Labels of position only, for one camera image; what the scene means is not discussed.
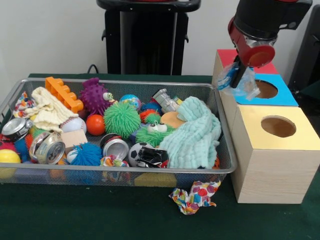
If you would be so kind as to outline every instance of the white wall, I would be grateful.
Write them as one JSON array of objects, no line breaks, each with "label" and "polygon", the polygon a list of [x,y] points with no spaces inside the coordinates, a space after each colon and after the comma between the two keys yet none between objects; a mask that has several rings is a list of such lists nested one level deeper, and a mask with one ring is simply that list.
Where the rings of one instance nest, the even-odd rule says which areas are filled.
[{"label": "white wall", "polygon": [[[104,10],[95,0],[0,1],[0,102],[29,73],[84,73],[90,64],[106,72],[106,46],[101,41]],[[227,26],[238,1],[202,0],[198,11],[189,13],[184,75],[211,75],[216,49],[233,47]],[[279,34],[274,64],[285,80],[307,22],[297,31]]]}]

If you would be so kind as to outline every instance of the orange lego brick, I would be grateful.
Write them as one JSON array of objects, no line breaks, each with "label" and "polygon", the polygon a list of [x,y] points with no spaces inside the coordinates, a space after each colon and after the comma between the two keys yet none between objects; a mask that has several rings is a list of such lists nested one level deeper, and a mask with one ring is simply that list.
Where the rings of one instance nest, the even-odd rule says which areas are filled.
[{"label": "orange lego brick", "polygon": [[61,78],[47,77],[45,79],[45,88],[73,113],[76,114],[84,109],[84,103],[77,99],[74,92],[70,92],[70,88],[64,85],[64,81]]}]

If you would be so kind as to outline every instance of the purple spiky toy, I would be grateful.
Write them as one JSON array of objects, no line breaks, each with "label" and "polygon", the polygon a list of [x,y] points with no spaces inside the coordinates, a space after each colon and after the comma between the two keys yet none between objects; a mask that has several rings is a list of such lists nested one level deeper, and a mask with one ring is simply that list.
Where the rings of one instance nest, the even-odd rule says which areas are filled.
[{"label": "purple spiky toy", "polygon": [[79,99],[83,102],[90,116],[93,114],[103,116],[105,110],[113,104],[112,101],[105,100],[104,94],[108,94],[108,89],[105,88],[104,84],[99,84],[99,78],[97,77],[90,78],[82,85],[84,90],[80,92]]}]

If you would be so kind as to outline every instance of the mint green knit cloth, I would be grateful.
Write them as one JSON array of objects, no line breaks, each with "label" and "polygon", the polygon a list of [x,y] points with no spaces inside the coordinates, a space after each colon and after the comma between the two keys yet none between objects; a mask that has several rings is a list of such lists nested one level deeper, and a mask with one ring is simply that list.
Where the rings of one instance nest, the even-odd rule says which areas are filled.
[{"label": "mint green knit cloth", "polygon": [[190,96],[177,110],[185,121],[176,131],[166,136],[159,148],[169,155],[169,168],[211,169],[217,159],[216,146],[221,134],[219,119],[205,103]]}]

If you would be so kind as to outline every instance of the black cable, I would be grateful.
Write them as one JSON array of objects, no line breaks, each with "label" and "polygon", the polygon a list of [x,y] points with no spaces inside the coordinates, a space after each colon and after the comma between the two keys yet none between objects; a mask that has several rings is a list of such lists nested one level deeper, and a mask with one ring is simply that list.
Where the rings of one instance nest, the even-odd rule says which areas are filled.
[{"label": "black cable", "polygon": [[91,64],[91,65],[90,65],[90,67],[89,67],[89,69],[88,69],[88,71],[87,71],[86,73],[89,74],[92,68],[95,69],[95,72],[96,72],[97,74],[99,73],[99,70],[98,70],[97,66],[94,65],[94,64]]}]

